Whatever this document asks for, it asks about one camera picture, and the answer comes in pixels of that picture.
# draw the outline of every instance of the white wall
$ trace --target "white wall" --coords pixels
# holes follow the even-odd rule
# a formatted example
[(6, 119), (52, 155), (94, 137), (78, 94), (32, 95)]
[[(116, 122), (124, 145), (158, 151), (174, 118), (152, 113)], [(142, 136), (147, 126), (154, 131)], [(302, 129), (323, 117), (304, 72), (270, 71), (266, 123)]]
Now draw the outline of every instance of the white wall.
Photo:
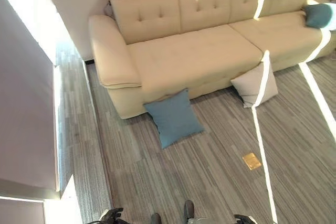
[(0, 8), (0, 180), (55, 190), (53, 64), (9, 2)]
[(0, 199), (1, 224), (44, 224), (43, 203)]
[(93, 59), (88, 33), (88, 18), (93, 14), (103, 14), (103, 8), (108, 0), (52, 1), (83, 60)]

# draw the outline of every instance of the sofa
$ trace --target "sofa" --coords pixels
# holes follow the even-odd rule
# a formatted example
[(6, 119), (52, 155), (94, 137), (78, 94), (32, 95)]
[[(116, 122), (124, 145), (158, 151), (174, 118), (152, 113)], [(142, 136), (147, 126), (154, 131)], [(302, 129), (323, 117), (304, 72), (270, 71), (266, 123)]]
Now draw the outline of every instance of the sofa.
[(305, 26), (306, 2), (110, 0), (113, 17), (89, 19), (99, 80), (127, 119), (186, 88), (190, 99), (227, 88), (267, 50), (273, 71), (328, 55), (336, 34)]

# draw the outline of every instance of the blue pillow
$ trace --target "blue pillow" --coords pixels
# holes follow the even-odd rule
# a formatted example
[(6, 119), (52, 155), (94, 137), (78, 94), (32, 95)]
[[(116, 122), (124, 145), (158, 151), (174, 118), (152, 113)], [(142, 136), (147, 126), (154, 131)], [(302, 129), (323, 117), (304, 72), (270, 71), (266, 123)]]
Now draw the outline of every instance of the blue pillow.
[(144, 106), (157, 125), (162, 148), (204, 130), (191, 108), (187, 89), (163, 101)]
[(307, 5), (303, 9), (307, 26), (336, 30), (336, 4)]

